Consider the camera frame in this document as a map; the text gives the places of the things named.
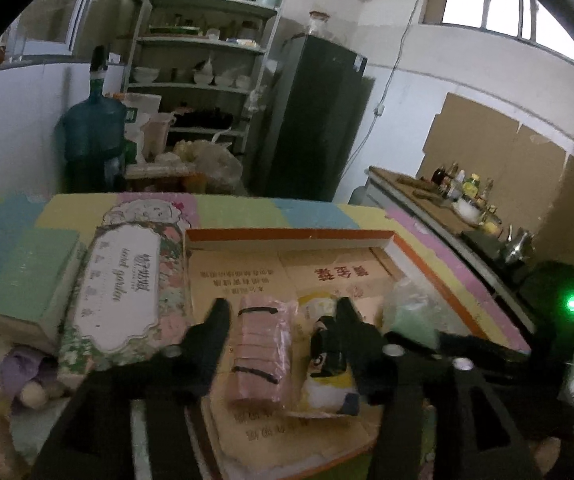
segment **white bowl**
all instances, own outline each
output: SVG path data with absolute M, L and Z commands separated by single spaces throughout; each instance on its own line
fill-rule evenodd
M 478 221 L 480 221 L 480 216 L 482 215 L 480 209 L 464 198 L 459 198 L 452 204 L 452 207 L 454 208 L 456 215 L 468 224 L 478 224 Z
M 248 75 L 239 75 L 236 78 L 236 86 L 241 90 L 249 90 L 251 86 L 251 78 Z
M 226 75 L 217 75 L 214 81 L 218 86 L 232 86 L 234 84 L 234 78 Z
M 193 82 L 196 85 L 210 85 L 213 81 L 213 76 L 209 74 L 203 74 L 200 72 L 193 73 Z
M 133 78 L 136 83 L 153 83 L 156 79 L 158 79 L 158 75 L 160 74 L 160 69 L 157 68 L 145 68 L 145 67 L 136 67 L 133 70 Z

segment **cardboard box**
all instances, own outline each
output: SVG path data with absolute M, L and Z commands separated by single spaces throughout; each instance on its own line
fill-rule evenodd
M 350 296 L 364 319 L 376 322 L 384 295 L 403 276 L 395 263 L 387 260 L 386 248 L 393 234 L 353 230 L 188 230 L 193 318 L 201 322 L 217 297 L 227 298 L 236 312 L 245 294 L 259 292 L 283 301 L 316 294 Z M 305 378 L 314 322 L 300 310 L 295 317 L 292 402 L 299 397 Z M 209 446 L 201 447 L 213 450 L 210 458 L 219 464 L 224 478 L 308 475 L 348 460 L 373 445 L 380 408 L 361 407 L 359 416 L 340 420 L 304 420 L 284 413 L 230 407 L 224 399 L 224 388 L 232 355 L 233 348 L 227 345 L 211 394 L 202 404 L 202 423 Z
M 532 232 L 552 208 L 566 160 L 561 147 L 525 125 L 451 93 L 434 118 L 423 152 L 416 176 L 431 178 L 440 165 L 456 160 L 466 178 L 481 177 L 481 186 L 494 179 L 490 204 L 497 206 L 504 226 Z

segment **metal kettle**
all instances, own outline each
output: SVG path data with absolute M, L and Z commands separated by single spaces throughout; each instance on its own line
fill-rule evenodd
M 534 235 L 527 229 L 520 228 L 514 236 L 514 226 L 509 226 L 509 234 L 505 247 L 500 251 L 500 257 L 506 266 L 524 262 L 532 252 Z

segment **black rubber band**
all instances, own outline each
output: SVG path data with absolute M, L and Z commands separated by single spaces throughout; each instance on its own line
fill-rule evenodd
M 232 372 L 243 372 L 244 374 L 253 374 L 257 375 L 258 377 L 262 377 L 268 383 L 278 384 L 279 380 L 276 379 L 272 374 L 268 374 L 262 370 L 256 370 L 255 368 L 245 368 L 243 366 L 234 366 L 231 369 Z
M 269 314 L 278 314 L 278 309 L 273 306 L 250 306 L 249 308 L 244 308 L 238 312 L 238 316 L 241 314 L 247 314 L 250 312 L 269 312 Z

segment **pink wrapped package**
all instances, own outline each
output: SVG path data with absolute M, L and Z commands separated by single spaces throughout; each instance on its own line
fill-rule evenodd
M 285 408 L 291 395 L 289 352 L 296 303 L 250 294 L 240 301 L 233 332 L 234 365 L 227 400 Z

